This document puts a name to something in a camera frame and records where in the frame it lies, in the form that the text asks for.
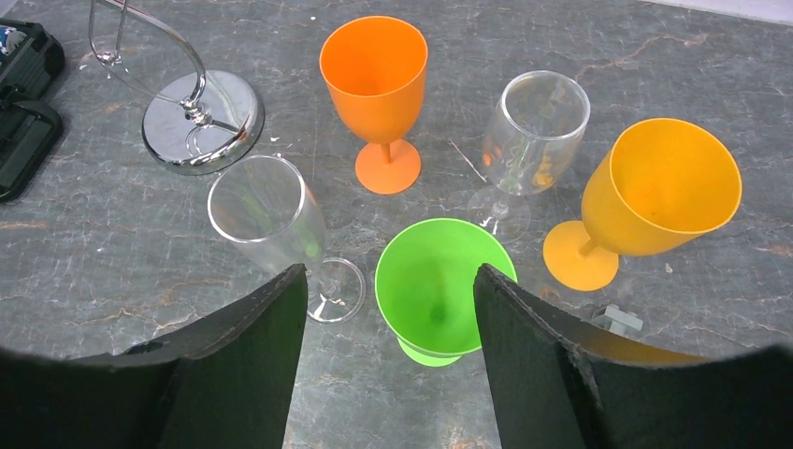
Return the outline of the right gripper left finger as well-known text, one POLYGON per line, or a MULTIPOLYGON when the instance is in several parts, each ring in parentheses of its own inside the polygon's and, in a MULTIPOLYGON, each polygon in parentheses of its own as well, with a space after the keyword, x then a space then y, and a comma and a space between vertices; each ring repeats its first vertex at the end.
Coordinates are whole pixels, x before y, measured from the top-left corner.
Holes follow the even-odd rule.
POLYGON ((5 448, 279 448, 307 321, 305 267, 118 354, 1 353, 5 448))

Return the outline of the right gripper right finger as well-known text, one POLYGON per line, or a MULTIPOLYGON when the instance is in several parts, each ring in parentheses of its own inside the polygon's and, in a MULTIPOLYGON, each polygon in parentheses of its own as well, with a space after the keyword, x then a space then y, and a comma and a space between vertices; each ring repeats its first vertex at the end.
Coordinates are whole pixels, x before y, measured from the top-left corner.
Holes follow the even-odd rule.
POLYGON ((649 346, 536 297, 490 265, 476 318, 505 448, 788 448, 792 349, 726 358, 649 346))

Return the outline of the green wine glass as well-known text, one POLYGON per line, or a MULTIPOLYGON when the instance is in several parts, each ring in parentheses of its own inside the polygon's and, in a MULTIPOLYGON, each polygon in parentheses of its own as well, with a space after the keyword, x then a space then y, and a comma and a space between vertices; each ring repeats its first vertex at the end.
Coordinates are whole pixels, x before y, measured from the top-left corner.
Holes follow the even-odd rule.
POLYGON ((481 349, 473 292, 483 264, 517 278, 495 237, 456 218, 417 222, 386 245, 375 271, 375 296, 407 357, 438 368, 481 349))

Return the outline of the clear wine glass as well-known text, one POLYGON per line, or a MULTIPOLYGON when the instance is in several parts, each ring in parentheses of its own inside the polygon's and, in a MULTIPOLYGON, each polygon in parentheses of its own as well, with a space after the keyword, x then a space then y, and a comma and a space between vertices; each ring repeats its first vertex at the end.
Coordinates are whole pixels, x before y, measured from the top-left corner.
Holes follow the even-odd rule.
POLYGON ((551 188, 570 166, 590 117, 587 93, 550 70, 513 78, 483 134, 482 172, 488 185, 468 204, 468 219, 501 243, 530 226, 527 198, 551 188))
POLYGON ((366 280, 353 262, 327 254, 321 208, 294 164, 257 154, 237 162, 209 189, 215 231, 269 274, 293 264, 308 272, 308 316, 343 323, 361 309, 366 280))

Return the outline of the yellow wine glass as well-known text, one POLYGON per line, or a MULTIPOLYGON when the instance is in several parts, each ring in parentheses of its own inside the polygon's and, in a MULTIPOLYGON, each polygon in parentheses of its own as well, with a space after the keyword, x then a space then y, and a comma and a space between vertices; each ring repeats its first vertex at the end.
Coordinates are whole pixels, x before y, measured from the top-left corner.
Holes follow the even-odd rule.
POLYGON ((675 118, 634 123, 590 177, 580 219, 546 235, 543 261, 568 288, 598 290, 620 256, 664 253, 728 223, 742 193, 735 159, 707 130, 675 118))

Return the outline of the clear wine glass front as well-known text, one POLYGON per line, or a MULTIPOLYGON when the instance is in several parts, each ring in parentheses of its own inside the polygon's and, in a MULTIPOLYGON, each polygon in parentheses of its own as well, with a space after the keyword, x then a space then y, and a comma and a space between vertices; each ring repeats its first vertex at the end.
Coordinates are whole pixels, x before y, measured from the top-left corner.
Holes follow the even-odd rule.
POLYGON ((501 243, 530 226, 527 198, 551 188, 570 166, 590 117, 587 93, 550 70, 513 78, 483 134, 482 172, 488 185, 468 204, 468 219, 501 243))

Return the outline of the orange wine glass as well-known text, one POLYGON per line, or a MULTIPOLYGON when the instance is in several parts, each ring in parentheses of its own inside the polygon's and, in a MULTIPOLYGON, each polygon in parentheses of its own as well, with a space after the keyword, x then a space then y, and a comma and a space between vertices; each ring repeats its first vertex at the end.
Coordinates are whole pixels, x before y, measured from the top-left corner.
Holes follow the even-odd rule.
POLYGON ((365 141, 355 175, 369 191, 393 195, 418 179, 422 161, 405 135, 424 102, 429 48, 414 25, 366 16, 324 42, 319 66, 336 112, 365 141))

